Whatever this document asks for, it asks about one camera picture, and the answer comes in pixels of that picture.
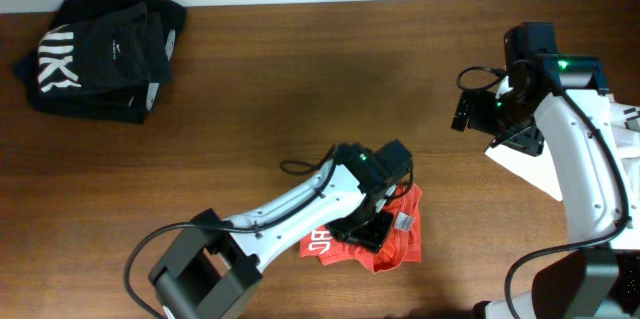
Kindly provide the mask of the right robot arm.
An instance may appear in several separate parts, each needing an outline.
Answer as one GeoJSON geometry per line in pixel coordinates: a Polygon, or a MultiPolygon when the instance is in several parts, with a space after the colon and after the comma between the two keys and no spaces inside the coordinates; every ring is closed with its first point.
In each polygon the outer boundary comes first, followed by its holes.
{"type": "Polygon", "coordinates": [[[489,157],[559,201],[568,238],[518,259],[472,314],[635,318],[639,109],[615,100],[598,58],[561,53],[549,23],[508,30],[504,51],[492,83],[462,88],[452,128],[488,134],[489,157]]]}

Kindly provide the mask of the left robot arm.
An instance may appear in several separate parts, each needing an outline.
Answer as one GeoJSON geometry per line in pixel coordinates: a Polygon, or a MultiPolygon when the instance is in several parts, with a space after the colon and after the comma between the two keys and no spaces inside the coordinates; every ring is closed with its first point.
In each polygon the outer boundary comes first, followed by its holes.
{"type": "Polygon", "coordinates": [[[398,140],[378,150],[342,143],[304,170],[306,181],[267,204],[225,219],[208,209],[174,224],[178,235],[149,274],[161,317],[240,317],[264,270],[316,229],[379,252],[393,222],[386,207],[413,168],[398,140]]]}

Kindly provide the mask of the red orange t-shirt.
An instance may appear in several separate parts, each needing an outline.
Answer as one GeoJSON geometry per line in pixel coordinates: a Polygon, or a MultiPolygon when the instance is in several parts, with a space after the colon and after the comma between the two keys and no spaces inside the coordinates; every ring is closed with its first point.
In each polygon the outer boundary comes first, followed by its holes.
{"type": "Polygon", "coordinates": [[[413,184],[407,194],[388,208],[393,215],[390,233],[378,253],[339,242],[325,226],[313,230],[299,242],[300,257],[317,257],[324,266],[358,261],[373,274],[391,271],[402,263],[422,262],[420,202],[422,189],[413,184]]]}

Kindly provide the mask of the white printed t-shirt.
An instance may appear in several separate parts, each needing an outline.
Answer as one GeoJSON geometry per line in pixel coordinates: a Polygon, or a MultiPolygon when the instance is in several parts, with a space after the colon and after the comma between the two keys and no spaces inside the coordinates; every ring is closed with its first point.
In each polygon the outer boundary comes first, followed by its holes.
{"type": "Polygon", "coordinates": [[[622,232],[612,249],[639,249],[639,107],[591,89],[550,93],[536,106],[540,156],[505,146],[485,154],[564,206],[570,243],[622,232]]]}

